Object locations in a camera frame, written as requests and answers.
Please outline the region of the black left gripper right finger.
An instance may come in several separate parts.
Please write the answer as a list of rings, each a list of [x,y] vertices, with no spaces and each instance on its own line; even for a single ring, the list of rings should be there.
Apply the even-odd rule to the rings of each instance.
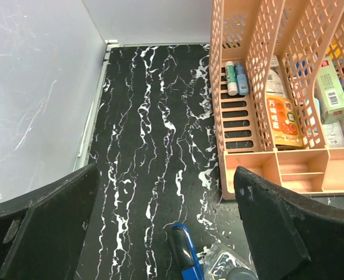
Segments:
[[[344,209],[242,166],[234,189],[259,279],[344,279]]]

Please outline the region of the tall clear square bottle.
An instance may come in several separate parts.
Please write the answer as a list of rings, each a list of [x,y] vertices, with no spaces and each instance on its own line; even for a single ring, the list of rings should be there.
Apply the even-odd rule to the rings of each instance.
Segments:
[[[215,242],[203,259],[204,279],[258,280],[255,268],[230,247]]]

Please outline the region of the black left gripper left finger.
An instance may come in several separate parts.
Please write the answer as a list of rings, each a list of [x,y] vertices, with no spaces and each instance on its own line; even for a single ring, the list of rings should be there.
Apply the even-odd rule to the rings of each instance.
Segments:
[[[92,163],[0,203],[0,279],[74,279],[98,189]]]

